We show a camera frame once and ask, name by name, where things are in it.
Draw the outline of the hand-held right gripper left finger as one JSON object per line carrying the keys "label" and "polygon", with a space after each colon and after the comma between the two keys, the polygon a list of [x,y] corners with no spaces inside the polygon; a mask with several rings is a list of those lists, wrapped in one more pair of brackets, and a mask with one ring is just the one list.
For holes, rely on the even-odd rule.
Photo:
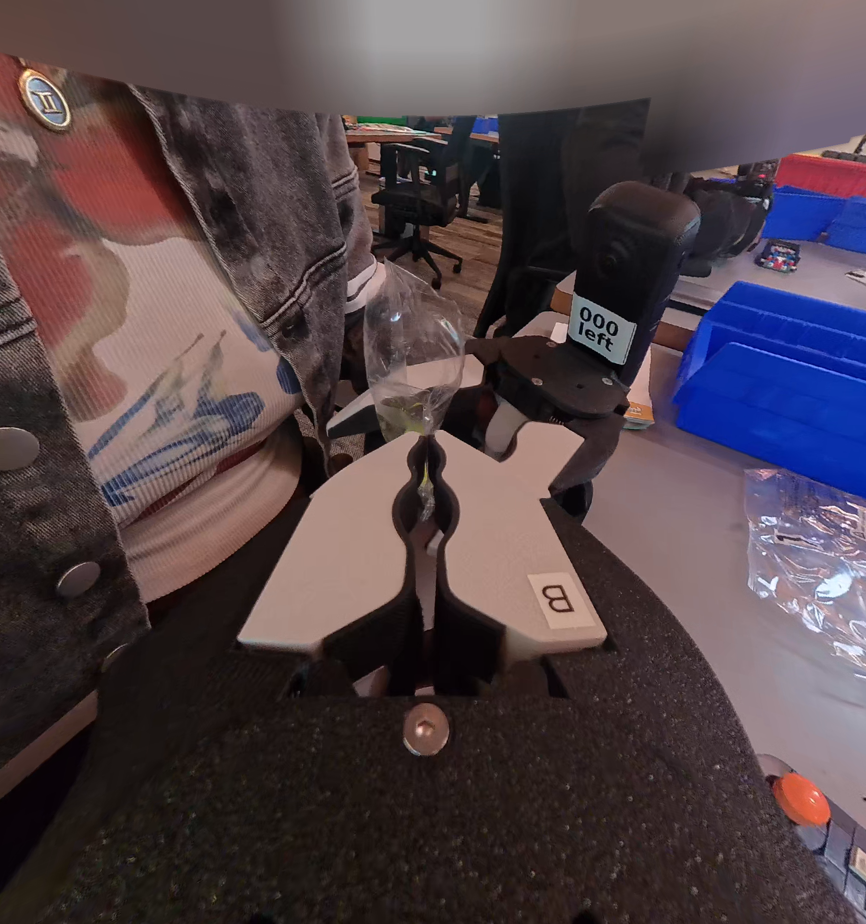
{"label": "hand-held right gripper left finger", "polygon": [[311,659],[397,659],[422,630],[415,555],[427,438],[406,433],[344,468],[306,505],[238,635]]}

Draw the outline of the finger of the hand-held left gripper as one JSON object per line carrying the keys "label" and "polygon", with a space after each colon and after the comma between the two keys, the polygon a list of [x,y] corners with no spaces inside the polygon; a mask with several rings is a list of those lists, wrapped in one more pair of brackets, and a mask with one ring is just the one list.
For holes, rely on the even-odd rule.
{"label": "finger of the hand-held left gripper", "polygon": [[503,398],[485,428],[485,454],[539,500],[583,444],[562,425],[534,422]]}
{"label": "finger of the hand-held left gripper", "polygon": [[436,359],[415,365],[400,365],[384,373],[369,390],[355,398],[331,419],[328,433],[343,437],[380,431],[377,410],[381,399],[409,395],[429,389],[427,399],[427,434],[438,430],[445,421],[450,404],[465,389],[482,385],[484,366],[478,359]]}

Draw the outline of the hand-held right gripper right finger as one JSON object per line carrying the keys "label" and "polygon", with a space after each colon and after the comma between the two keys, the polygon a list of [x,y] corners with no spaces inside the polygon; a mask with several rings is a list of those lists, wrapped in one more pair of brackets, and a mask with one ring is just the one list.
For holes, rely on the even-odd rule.
{"label": "hand-held right gripper right finger", "polygon": [[449,433],[430,445],[443,540],[435,640],[447,657],[542,657],[601,646],[608,632],[543,500]]}

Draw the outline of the small clear plastic bag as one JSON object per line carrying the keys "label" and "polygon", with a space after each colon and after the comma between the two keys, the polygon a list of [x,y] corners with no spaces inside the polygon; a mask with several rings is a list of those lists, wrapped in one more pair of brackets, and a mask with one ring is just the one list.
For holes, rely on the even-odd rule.
{"label": "small clear plastic bag", "polygon": [[384,260],[381,301],[366,309],[364,354],[369,387],[400,365],[464,359],[458,307],[430,284]]}

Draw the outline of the black office chair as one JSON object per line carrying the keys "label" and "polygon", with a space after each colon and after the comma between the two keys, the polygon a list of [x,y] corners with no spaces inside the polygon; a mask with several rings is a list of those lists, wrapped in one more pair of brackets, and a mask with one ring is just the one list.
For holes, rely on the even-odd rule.
{"label": "black office chair", "polygon": [[374,234],[371,251],[390,262],[405,255],[423,260],[433,271],[431,286],[439,291],[442,272],[435,255],[452,261],[452,271],[462,271],[462,257],[430,241],[424,229],[446,228],[457,217],[461,189],[459,145],[454,137],[422,139],[414,143],[381,144],[382,185],[371,202],[380,216],[395,224],[411,226],[411,233],[395,239],[387,230]]}
{"label": "black office chair", "polygon": [[650,101],[500,114],[502,237],[497,270],[473,331],[516,334],[548,310],[574,272],[587,213],[600,193],[646,182],[641,153]]}

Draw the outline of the person's torso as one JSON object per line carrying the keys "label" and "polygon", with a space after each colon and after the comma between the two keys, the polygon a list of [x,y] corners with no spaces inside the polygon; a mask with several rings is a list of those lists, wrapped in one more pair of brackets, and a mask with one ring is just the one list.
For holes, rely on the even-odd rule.
{"label": "person's torso", "polygon": [[[53,132],[25,66],[68,101]],[[312,113],[0,53],[0,769],[300,479],[342,347],[309,318]]]}

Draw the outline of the blue plastic bin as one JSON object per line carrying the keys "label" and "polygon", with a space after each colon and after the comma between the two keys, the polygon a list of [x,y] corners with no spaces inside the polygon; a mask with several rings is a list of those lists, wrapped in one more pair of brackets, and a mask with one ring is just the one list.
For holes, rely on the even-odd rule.
{"label": "blue plastic bin", "polygon": [[734,283],[675,383],[677,426],[866,500],[866,311]]}
{"label": "blue plastic bin", "polygon": [[821,242],[866,255],[866,197],[778,187],[761,237]]}

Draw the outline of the small colourful brick model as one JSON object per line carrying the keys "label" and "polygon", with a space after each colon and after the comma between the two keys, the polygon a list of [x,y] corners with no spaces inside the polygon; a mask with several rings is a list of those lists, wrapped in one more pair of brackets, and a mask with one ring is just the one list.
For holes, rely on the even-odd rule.
{"label": "small colourful brick model", "polygon": [[770,238],[753,258],[756,267],[780,274],[798,271],[802,258],[801,244],[794,241]]}

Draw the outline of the crumpled clear plastic bag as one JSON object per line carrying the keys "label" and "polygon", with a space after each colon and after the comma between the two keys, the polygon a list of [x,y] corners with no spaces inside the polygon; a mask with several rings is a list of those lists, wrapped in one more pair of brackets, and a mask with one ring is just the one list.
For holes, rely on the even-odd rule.
{"label": "crumpled clear plastic bag", "polygon": [[866,681],[866,500],[785,469],[744,479],[748,588]]}

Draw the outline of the red plastic bin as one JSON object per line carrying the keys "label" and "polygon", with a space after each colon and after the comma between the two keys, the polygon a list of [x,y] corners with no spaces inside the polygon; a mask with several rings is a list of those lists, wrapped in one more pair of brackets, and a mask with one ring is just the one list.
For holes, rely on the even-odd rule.
{"label": "red plastic bin", "polygon": [[866,164],[812,154],[791,154],[782,158],[775,183],[830,196],[866,198]]}

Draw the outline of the navy brick game console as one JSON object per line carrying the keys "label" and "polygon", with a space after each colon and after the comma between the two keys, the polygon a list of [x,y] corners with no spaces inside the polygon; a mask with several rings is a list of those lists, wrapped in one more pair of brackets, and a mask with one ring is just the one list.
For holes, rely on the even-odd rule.
{"label": "navy brick game console", "polygon": [[783,760],[758,754],[773,796],[832,886],[866,923],[866,828]]}

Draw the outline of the round blue pin badge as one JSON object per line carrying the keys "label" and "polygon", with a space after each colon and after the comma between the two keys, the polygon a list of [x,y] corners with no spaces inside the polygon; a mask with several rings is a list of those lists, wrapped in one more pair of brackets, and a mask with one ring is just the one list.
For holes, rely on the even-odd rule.
{"label": "round blue pin badge", "polygon": [[25,66],[18,78],[23,105],[47,129],[62,133],[72,123],[71,108],[60,88],[45,74]]}

